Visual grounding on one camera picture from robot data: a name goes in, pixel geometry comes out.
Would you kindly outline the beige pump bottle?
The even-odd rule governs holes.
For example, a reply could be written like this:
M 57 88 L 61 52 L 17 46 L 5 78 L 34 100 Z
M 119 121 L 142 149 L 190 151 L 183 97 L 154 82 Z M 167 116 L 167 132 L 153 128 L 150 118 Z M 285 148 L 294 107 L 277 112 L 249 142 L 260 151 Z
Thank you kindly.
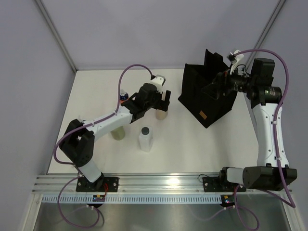
M 158 120 L 164 120 L 167 117 L 167 115 L 168 115 L 168 111 L 164 111 L 160 109 L 157 109 L 155 113 L 156 119 Z

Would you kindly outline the black canvas bag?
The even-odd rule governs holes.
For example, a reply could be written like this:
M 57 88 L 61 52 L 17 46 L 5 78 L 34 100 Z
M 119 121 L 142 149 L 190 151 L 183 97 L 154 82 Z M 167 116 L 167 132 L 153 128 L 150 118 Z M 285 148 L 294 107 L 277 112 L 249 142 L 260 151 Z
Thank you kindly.
M 232 110 L 237 92 L 220 96 L 217 100 L 201 93 L 201 89 L 212 83 L 219 72 L 227 70 L 223 57 L 218 53 L 205 51 L 204 64 L 186 64 L 183 72 L 181 95 L 178 100 L 203 125 L 209 128 L 213 123 Z

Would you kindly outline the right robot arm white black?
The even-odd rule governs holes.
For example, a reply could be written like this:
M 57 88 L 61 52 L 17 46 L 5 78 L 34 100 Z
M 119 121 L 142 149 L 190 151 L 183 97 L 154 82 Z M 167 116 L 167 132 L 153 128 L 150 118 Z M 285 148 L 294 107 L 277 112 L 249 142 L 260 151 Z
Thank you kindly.
M 203 92 L 217 100 L 234 92 L 243 92 L 257 124 L 258 157 L 254 167 L 223 167 L 218 175 L 218 186 L 229 191 L 235 184 L 247 189 L 281 191 L 297 178 L 297 170 L 290 168 L 284 153 L 279 102 L 282 90 L 272 86 L 275 62 L 255 58 L 251 73 L 240 75 L 232 66 L 218 71 Z

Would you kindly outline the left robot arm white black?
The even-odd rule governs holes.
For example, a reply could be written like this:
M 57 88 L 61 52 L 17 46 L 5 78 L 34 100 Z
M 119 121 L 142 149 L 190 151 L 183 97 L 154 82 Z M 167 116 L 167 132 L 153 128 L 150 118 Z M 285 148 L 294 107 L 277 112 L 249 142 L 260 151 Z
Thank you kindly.
M 80 172 L 76 191 L 117 192 L 118 178 L 105 177 L 93 160 L 95 142 L 121 126 L 131 124 L 144 117 L 150 109 L 167 111 L 171 92 L 161 93 L 157 86 L 145 83 L 139 91 L 121 103 L 115 112 L 92 122 L 72 120 L 60 139 L 60 150 Z

